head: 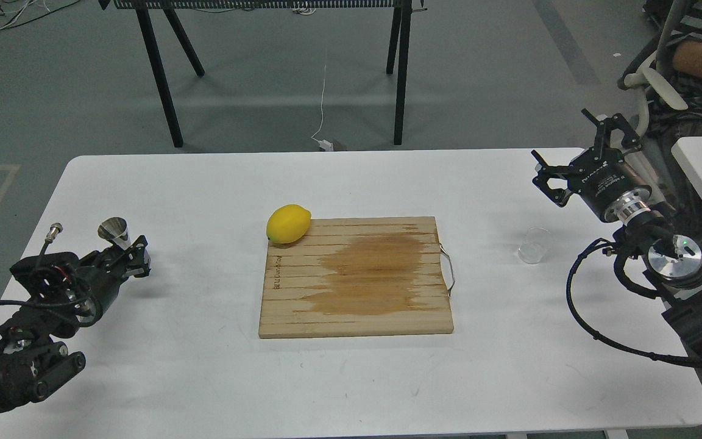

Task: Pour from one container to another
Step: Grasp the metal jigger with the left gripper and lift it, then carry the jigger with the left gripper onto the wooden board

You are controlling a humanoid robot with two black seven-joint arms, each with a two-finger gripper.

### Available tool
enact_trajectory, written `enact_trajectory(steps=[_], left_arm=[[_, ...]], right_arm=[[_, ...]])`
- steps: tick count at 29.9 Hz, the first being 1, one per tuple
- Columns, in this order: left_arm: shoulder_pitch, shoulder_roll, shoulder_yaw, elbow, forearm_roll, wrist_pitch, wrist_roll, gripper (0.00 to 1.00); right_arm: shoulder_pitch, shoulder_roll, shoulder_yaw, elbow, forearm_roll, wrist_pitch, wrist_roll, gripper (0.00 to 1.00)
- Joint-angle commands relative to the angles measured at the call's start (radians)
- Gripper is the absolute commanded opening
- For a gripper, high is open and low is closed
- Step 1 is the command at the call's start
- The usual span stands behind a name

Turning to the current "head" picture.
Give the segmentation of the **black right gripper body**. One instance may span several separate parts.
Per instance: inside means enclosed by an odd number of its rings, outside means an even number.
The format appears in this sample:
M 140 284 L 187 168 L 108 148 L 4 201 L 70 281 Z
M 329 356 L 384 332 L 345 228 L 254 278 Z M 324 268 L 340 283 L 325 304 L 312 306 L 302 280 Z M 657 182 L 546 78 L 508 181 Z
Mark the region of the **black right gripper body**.
M 622 153 L 611 148 L 597 161 L 595 156 L 586 150 L 569 163 L 569 191 L 578 194 L 603 223 L 661 223 L 662 214 L 650 204 L 651 185 Z

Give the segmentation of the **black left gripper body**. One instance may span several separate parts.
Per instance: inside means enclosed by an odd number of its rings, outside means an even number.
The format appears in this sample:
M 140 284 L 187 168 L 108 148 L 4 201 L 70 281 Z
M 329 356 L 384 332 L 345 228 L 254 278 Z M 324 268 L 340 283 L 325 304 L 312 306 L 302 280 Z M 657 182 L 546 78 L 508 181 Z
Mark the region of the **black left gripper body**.
M 57 252 L 24 258 L 9 272 L 27 290 L 30 303 L 73 327 L 89 327 L 105 315 L 129 278 L 129 256 L 119 250 L 94 251 L 82 258 Z

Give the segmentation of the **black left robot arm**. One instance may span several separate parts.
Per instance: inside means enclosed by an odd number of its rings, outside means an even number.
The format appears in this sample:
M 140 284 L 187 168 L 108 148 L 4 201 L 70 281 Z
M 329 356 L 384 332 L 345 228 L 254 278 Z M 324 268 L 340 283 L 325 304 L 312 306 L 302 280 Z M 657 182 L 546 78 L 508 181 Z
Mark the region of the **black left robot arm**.
M 150 274 L 147 237 L 131 240 L 123 218 L 101 223 L 97 233 L 109 247 L 83 257 L 47 253 L 61 231 L 53 223 L 41 252 L 10 267 L 29 298 L 0 299 L 0 306 L 18 307 L 0 325 L 0 413 L 43 402 L 75 378 L 87 361 L 84 353 L 69 351 L 66 339 L 97 323 L 128 278 Z

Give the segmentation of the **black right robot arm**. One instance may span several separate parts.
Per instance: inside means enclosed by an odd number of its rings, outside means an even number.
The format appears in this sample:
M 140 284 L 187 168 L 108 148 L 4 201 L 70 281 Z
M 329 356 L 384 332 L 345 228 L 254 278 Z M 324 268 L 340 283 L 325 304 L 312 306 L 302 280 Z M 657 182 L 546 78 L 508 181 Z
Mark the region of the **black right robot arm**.
M 536 151 L 533 184 L 555 205 L 577 195 L 603 223 L 621 222 L 613 240 L 591 242 L 569 269 L 565 286 L 574 320 L 594 340 L 621 352 L 674 366 L 702 369 L 702 225 L 686 228 L 686 216 L 652 202 L 652 186 L 626 161 L 641 147 L 640 136 L 617 113 L 602 120 L 582 114 L 596 128 L 594 142 L 565 166 L 552 166 Z M 596 251 L 612 256 L 614 275 L 627 291 L 663 301 L 662 317 L 694 357 L 645 352 L 613 341 L 580 316 L 573 302 L 573 277 Z

